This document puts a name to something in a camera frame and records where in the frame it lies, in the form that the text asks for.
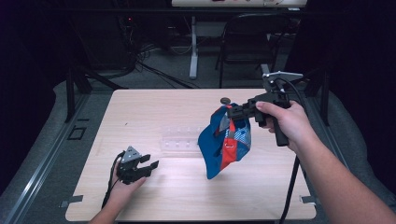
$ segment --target tabletop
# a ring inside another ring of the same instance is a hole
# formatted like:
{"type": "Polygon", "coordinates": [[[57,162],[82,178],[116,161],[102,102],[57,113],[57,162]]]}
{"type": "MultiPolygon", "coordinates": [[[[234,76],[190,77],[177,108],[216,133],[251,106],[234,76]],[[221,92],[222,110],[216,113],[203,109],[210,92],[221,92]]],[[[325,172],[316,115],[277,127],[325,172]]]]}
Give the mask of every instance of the tabletop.
{"type": "MultiPolygon", "coordinates": [[[[218,109],[220,98],[237,104],[264,89],[119,90],[114,91],[93,142],[74,196],[69,221],[90,220],[101,209],[110,168],[128,146],[160,161],[146,183],[120,213],[118,221],[276,220],[286,201],[295,154],[277,147],[273,134],[251,123],[251,150],[216,177],[206,178],[197,145],[199,133],[218,109]]],[[[287,219],[316,214],[301,170],[297,174],[287,219]]]]}
{"type": "Polygon", "coordinates": [[[305,7],[307,0],[172,0],[173,7],[305,7]]]}

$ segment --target black cable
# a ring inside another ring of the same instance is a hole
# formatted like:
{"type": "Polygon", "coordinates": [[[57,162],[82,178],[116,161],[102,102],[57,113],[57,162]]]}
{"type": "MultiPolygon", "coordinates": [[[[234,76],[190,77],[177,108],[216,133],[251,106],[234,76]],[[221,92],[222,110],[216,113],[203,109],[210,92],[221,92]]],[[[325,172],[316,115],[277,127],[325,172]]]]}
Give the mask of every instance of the black cable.
{"type": "Polygon", "coordinates": [[[137,63],[138,63],[139,65],[141,65],[143,69],[145,69],[145,70],[147,70],[147,71],[149,71],[149,72],[151,72],[151,73],[154,73],[154,74],[156,74],[156,75],[158,75],[158,76],[160,76],[160,77],[165,77],[165,78],[167,78],[167,79],[169,79],[169,80],[171,80],[171,81],[174,81],[174,82],[176,82],[177,84],[179,84],[180,86],[183,86],[183,87],[185,87],[185,88],[187,88],[187,89],[194,89],[194,87],[195,87],[195,88],[198,88],[198,89],[200,88],[200,87],[198,87],[197,85],[195,85],[194,83],[191,83],[191,82],[188,82],[188,81],[184,81],[184,80],[179,79],[179,78],[176,78],[176,77],[169,76],[169,75],[165,74],[164,72],[159,71],[159,70],[157,70],[157,69],[155,69],[155,68],[153,68],[153,67],[150,67],[150,66],[148,66],[148,65],[146,65],[146,64],[144,64],[144,63],[142,63],[142,62],[137,61],[137,63]]]}
{"type": "Polygon", "coordinates": [[[119,180],[117,180],[113,184],[114,168],[116,167],[117,160],[119,158],[121,158],[124,154],[125,154],[125,151],[121,152],[119,155],[117,155],[116,159],[113,161],[113,165],[111,166],[111,169],[110,169],[110,179],[108,180],[107,192],[106,192],[105,198],[103,199],[103,202],[102,202],[102,208],[105,207],[105,205],[106,205],[106,203],[108,201],[108,198],[110,197],[111,190],[113,190],[113,188],[116,185],[117,181],[119,181],[119,180]]]}
{"type": "MultiPolygon", "coordinates": [[[[303,107],[305,114],[308,116],[308,114],[306,113],[305,102],[304,102],[303,97],[301,96],[301,94],[298,92],[297,88],[290,81],[288,81],[288,80],[286,80],[284,78],[277,77],[275,79],[275,81],[277,81],[277,80],[284,81],[285,83],[287,83],[288,85],[290,85],[293,88],[293,90],[297,94],[297,97],[298,97],[298,99],[300,101],[300,105],[303,107]]],[[[293,193],[294,184],[295,184],[295,180],[296,180],[296,177],[297,177],[297,172],[298,172],[299,166],[300,166],[300,159],[296,156],[295,159],[294,159],[293,170],[291,172],[291,179],[290,179],[290,183],[289,183],[288,194],[286,196],[285,207],[283,208],[283,213],[282,213],[282,216],[280,217],[279,224],[283,224],[285,222],[286,215],[289,212],[291,195],[293,193]]]]}

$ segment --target power cord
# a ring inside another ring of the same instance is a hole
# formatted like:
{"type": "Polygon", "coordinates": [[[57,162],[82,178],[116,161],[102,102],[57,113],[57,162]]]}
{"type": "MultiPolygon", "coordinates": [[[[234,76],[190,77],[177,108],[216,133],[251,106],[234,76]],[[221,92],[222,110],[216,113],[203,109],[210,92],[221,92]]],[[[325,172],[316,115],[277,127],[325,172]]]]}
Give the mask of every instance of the power cord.
{"type": "MultiPolygon", "coordinates": [[[[287,83],[293,89],[293,91],[296,93],[296,95],[297,95],[297,97],[298,97],[298,99],[300,101],[300,105],[303,107],[305,114],[308,116],[308,114],[306,113],[307,111],[306,111],[305,102],[303,100],[302,95],[297,90],[297,88],[290,81],[288,81],[288,80],[286,80],[284,78],[278,77],[275,80],[281,80],[281,81],[287,83]]],[[[300,166],[300,159],[298,159],[298,157],[296,156],[295,159],[294,159],[293,170],[291,172],[291,179],[290,179],[290,183],[289,183],[288,194],[286,196],[285,207],[283,209],[282,216],[280,217],[279,224],[283,224],[285,222],[286,215],[289,212],[291,195],[293,193],[294,184],[295,184],[295,180],[296,180],[296,177],[297,177],[297,172],[298,172],[299,166],[300,166]]]]}

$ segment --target chair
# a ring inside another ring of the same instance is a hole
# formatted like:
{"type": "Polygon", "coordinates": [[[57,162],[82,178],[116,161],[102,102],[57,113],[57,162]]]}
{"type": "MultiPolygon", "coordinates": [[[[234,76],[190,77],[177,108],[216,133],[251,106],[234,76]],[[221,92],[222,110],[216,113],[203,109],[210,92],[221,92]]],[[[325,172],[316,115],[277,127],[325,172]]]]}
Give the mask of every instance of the chair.
{"type": "Polygon", "coordinates": [[[290,19],[278,14],[241,14],[231,18],[221,36],[219,87],[222,88],[223,66],[227,64],[271,64],[274,71],[279,40],[289,28],[290,19]],[[275,40],[269,35],[276,34],[275,40]]]}

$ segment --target white table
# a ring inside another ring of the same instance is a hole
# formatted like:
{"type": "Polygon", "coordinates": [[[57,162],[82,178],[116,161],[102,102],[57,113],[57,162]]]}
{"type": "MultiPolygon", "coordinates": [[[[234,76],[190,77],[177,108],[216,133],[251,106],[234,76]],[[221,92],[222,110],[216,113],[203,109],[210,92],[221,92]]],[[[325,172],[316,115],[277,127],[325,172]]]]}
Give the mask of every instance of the white table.
{"type": "MultiPolygon", "coordinates": [[[[288,7],[296,9],[305,7],[307,0],[172,0],[173,7],[288,7]]],[[[191,21],[191,65],[190,79],[197,78],[198,49],[196,42],[197,22],[195,17],[191,21]]]]}
{"type": "MultiPolygon", "coordinates": [[[[277,147],[273,134],[252,119],[252,146],[211,180],[197,146],[200,131],[219,108],[221,97],[238,104],[263,90],[122,90],[115,91],[93,142],[74,196],[69,221],[90,220],[101,209],[109,171],[128,146],[160,161],[151,177],[120,213],[118,221],[275,220],[285,205],[295,154],[277,147]]],[[[287,219],[316,214],[301,170],[287,219]]]]}

